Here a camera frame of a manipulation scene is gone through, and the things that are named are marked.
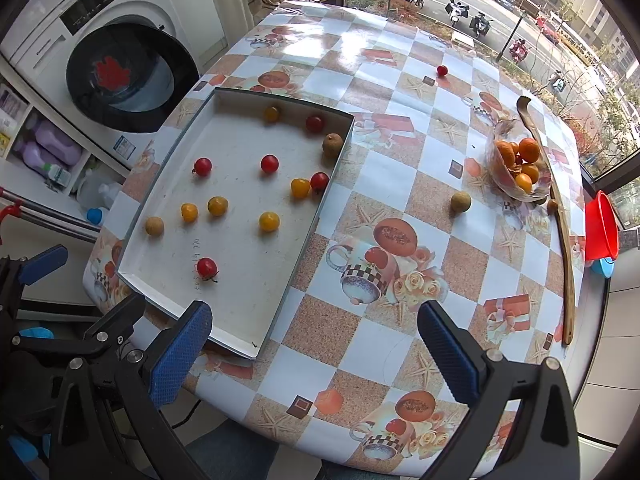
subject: red bucket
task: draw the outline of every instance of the red bucket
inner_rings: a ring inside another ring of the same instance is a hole
[[[607,195],[599,191],[596,198],[584,208],[586,239],[584,257],[586,260],[618,257],[618,226],[611,202]]]

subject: white tray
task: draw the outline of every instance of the white tray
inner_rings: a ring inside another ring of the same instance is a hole
[[[280,109],[280,121],[265,124],[262,113],[271,105]],[[305,119],[313,113],[324,117],[322,134],[305,130]],[[340,110],[282,96],[216,88],[176,140],[138,209],[118,275],[176,318],[193,300],[206,302],[213,313],[209,338],[255,359],[329,191],[294,201],[290,181],[311,178],[317,171],[332,179],[335,167],[322,157],[322,139],[334,132],[348,141],[352,125],[353,116]],[[280,167],[265,176],[260,160],[270,153],[278,157]],[[214,167],[205,178],[191,173],[201,156],[209,158]],[[229,200],[221,218],[207,211],[213,196]],[[185,202],[198,207],[193,224],[184,224],[180,216]],[[264,211],[280,216],[276,232],[260,232],[258,217]],[[144,224],[149,216],[164,221],[161,237],[146,234]],[[204,282],[195,271],[195,263],[204,256],[218,266],[217,283]]]

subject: blue gripper pad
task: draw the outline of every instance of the blue gripper pad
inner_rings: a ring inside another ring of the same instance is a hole
[[[20,269],[18,282],[21,285],[33,285],[40,278],[52,273],[66,264],[68,252],[64,245],[58,244],[27,260]]]
[[[194,303],[197,304],[196,309],[191,310],[191,307],[187,309],[180,316],[176,326],[169,329],[178,328],[178,332],[173,335],[166,350],[150,371],[149,397],[156,408],[174,402],[184,378],[211,332],[211,308],[203,301],[194,301]],[[190,311],[192,311],[191,317],[180,328],[180,322],[184,321],[183,317]]]
[[[480,398],[478,369],[428,301],[420,307],[418,329],[453,397],[472,406]]]

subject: wooden stick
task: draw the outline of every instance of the wooden stick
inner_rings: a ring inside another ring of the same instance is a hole
[[[551,164],[549,158],[546,156],[546,151],[542,146],[542,140],[540,139],[540,133],[535,123],[529,115],[527,105],[531,101],[530,98],[522,95],[516,102],[516,108],[527,130],[531,132],[533,138],[540,145],[540,155],[544,163],[551,170]],[[551,172],[551,198],[558,202],[558,209],[555,212],[556,220],[558,221],[558,231],[560,235],[560,248],[562,251],[562,268],[564,270],[564,298],[562,304],[564,306],[564,323],[562,325],[562,344],[567,346],[571,344],[574,339],[574,324],[575,324],[575,284],[574,284],[574,268],[572,266],[571,246],[569,243],[569,224],[566,221],[566,215],[564,213],[564,205],[562,204],[562,196],[558,189],[558,183],[553,177],[553,171]]]

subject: washing machine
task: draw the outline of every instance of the washing machine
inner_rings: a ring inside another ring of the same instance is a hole
[[[127,168],[199,78],[171,0],[30,0],[0,51]]]

